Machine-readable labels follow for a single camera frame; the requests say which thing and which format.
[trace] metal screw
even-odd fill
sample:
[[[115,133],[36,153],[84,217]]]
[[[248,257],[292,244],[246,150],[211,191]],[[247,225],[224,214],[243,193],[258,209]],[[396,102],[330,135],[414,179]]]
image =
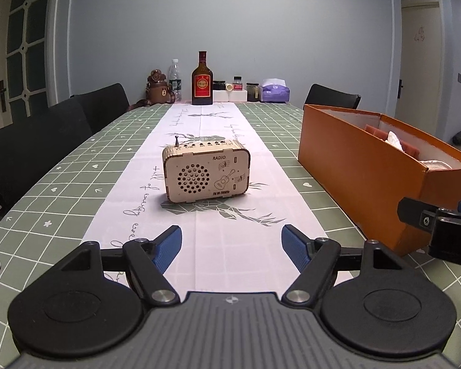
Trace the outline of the metal screw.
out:
[[[292,290],[287,293],[286,298],[293,303],[305,303],[311,296],[307,291],[304,290]]]
[[[152,298],[159,303],[170,303],[176,295],[171,290],[157,290],[152,293]]]

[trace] green checkered tablecloth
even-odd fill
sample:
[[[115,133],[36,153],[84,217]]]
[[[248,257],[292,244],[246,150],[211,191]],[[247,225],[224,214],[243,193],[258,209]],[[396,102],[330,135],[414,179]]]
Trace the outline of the green checkered tablecloth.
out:
[[[362,233],[297,161],[301,109],[284,104],[236,104],[273,153],[327,235],[362,247]],[[18,355],[7,309],[23,288],[77,247],[109,191],[170,105],[124,114],[56,165],[0,222],[0,368]],[[405,257],[454,301],[458,323],[446,355],[461,365],[461,266],[428,256]]]

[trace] glass jar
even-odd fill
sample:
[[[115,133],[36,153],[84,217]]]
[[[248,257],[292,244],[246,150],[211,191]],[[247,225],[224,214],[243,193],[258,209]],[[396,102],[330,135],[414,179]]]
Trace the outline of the glass jar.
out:
[[[259,83],[246,83],[246,90],[248,91],[248,101],[250,103],[256,103],[259,101]]]
[[[226,81],[213,81],[213,90],[225,90]]]

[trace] orange box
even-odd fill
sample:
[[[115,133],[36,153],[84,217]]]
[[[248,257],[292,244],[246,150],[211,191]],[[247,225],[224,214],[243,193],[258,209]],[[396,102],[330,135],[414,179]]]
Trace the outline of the orange box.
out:
[[[370,125],[393,131],[420,150],[419,160],[439,160],[452,169],[429,170],[418,160],[366,132]],[[403,197],[448,209],[461,200],[461,151],[383,114],[305,105],[298,160],[368,239],[399,256],[430,241],[430,235],[401,223]]]

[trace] white table runner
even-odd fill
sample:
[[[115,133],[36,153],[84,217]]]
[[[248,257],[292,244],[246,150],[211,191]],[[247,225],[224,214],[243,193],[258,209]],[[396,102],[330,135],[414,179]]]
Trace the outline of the white table runner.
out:
[[[251,153],[250,187],[242,196],[167,202],[162,150],[175,142],[238,139]],[[281,246],[293,224],[310,238],[326,237],[279,163],[233,103],[173,105],[114,185],[85,233],[101,248],[154,239],[179,225],[183,245],[165,276],[182,299],[187,291],[275,291],[281,297],[298,271]],[[107,273],[127,284],[123,273]],[[339,274],[338,282],[352,278]]]

